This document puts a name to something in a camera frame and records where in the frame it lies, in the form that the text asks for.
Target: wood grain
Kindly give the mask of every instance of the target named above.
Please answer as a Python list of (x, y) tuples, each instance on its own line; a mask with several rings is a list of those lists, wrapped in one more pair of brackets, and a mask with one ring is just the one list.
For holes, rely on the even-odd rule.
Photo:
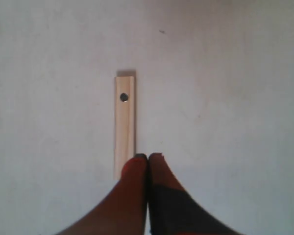
[[(121, 95), (128, 100), (121, 101)], [(115, 148), (114, 178), (119, 179), (126, 161), (135, 154), (135, 78), (133, 76), (115, 78)]]

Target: white surface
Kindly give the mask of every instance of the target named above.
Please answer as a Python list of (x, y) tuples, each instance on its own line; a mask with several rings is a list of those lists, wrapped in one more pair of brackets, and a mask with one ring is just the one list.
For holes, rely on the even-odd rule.
[(0, 0), (0, 235), (110, 190), (126, 69), (139, 152), (234, 229), (294, 235), (294, 0)]

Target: screw hole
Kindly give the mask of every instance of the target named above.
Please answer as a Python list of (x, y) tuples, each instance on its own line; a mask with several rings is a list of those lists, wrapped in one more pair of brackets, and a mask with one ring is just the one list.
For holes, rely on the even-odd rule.
[(120, 100), (121, 100), (122, 102), (127, 102), (127, 101), (128, 101), (128, 94), (126, 94), (126, 93), (122, 93), (122, 94), (120, 95)]

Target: wooden stick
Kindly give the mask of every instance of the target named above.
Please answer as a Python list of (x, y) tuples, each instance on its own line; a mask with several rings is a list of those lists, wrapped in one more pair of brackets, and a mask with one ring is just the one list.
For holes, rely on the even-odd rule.
[(114, 178), (119, 179), (123, 165), (135, 154), (135, 78), (115, 79)]

